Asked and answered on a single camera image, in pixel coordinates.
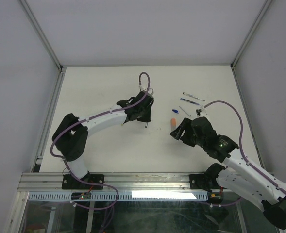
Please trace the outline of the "orange capped grey highlighter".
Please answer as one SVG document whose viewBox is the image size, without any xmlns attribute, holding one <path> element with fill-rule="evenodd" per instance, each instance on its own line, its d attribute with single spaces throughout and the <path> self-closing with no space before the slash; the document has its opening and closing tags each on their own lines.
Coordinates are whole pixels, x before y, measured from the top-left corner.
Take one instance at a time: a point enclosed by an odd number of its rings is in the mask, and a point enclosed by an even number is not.
<svg viewBox="0 0 286 233">
<path fill-rule="evenodd" d="M 171 127 L 171 131 L 176 129 L 176 119 L 175 118 L 172 118 L 170 120 L 170 127 Z"/>
</svg>

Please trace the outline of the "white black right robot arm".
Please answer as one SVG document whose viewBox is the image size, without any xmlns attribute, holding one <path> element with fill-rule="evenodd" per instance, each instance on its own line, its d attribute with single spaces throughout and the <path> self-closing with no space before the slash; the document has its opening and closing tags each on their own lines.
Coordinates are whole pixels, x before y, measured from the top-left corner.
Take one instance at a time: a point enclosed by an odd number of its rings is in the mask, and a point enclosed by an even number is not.
<svg viewBox="0 0 286 233">
<path fill-rule="evenodd" d="M 272 225 L 286 229 L 286 183 L 254 164 L 232 139 L 217 134 L 207 118 L 184 118 L 170 135 L 191 147 L 201 147 L 217 160 L 204 173 L 208 187 L 235 192 L 255 205 Z"/>
</svg>

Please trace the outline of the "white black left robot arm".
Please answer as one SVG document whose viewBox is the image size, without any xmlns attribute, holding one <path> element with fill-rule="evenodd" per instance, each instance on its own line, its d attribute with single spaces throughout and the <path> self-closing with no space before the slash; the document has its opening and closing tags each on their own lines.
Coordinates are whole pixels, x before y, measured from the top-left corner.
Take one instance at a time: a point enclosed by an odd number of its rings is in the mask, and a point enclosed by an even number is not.
<svg viewBox="0 0 286 233">
<path fill-rule="evenodd" d="M 115 125 L 132 121 L 151 122 L 153 103 L 153 93 L 143 90 L 135 97 L 118 101 L 103 113 L 82 117 L 67 114 L 52 136 L 50 152 L 52 156 L 62 158 L 73 174 L 72 183 L 77 188 L 85 188 L 89 183 L 89 171 L 82 154 L 88 138 Z"/>
</svg>

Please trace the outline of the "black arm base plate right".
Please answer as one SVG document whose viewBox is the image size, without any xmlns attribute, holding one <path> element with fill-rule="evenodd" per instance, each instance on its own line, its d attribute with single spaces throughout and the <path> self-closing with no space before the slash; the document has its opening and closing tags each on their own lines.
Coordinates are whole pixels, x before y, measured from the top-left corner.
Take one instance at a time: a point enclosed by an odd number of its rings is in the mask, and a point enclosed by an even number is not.
<svg viewBox="0 0 286 233">
<path fill-rule="evenodd" d="M 215 178 L 211 178 L 205 174 L 190 174 L 189 175 L 190 189 L 203 189 L 211 192 L 213 189 L 221 189 Z"/>
</svg>

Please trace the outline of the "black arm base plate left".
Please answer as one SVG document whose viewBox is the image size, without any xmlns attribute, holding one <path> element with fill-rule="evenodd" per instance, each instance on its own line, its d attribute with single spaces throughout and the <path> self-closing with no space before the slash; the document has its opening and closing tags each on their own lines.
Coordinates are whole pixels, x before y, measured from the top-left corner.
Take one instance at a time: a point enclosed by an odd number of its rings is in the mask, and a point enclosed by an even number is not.
<svg viewBox="0 0 286 233">
<path fill-rule="evenodd" d="M 103 190 L 104 174 L 87 174 L 81 181 L 75 179 L 72 175 L 66 174 L 63 176 L 63 190 Z"/>
</svg>

